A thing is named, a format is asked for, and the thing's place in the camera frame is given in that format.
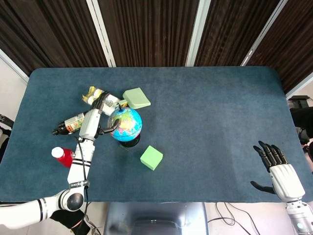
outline red bottle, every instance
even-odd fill
[[[51,154],[65,167],[70,168],[74,158],[74,152],[67,148],[55,147],[52,149]]]

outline light green block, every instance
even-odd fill
[[[128,106],[132,109],[139,109],[151,105],[140,87],[125,91],[123,93],[123,98],[124,100],[121,100],[118,103],[122,105],[127,102]]]
[[[161,162],[163,154],[149,145],[146,151],[140,157],[140,161],[151,170],[155,170],[157,165]]]

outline globe stand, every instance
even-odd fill
[[[139,140],[140,140],[140,134],[135,139],[133,139],[132,141],[119,141],[119,142],[124,147],[130,148],[130,147],[134,147],[136,144],[138,144]]]

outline bottle label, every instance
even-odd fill
[[[85,118],[85,115],[83,113],[76,115],[76,116],[64,121],[65,127],[67,128],[67,130],[69,132],[73,132],[77,129],[80,129],[82,127],[84,118]]]

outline bottle cap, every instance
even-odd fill
[[[96,89],[93,93],[93,95],[98,98],[104,91],[101,89]]]
[[[52,131],[52,134],[55,135],[55,136],[57,136],[57,135],[59,134],[58,129],[54,129],[54,130]]]
[[[64,155],[64,150],[60,147],[55,147],[52,149],[51,154],[54,158],[60,158]]]
[[[95,97],[95,96],[90,96],[89,98],[88,98],[88,101],[87,101],[87,103],[88,104],[90,104],[90,105],[92,105],[92,103],[95,101],[97,99],[97,97]]]

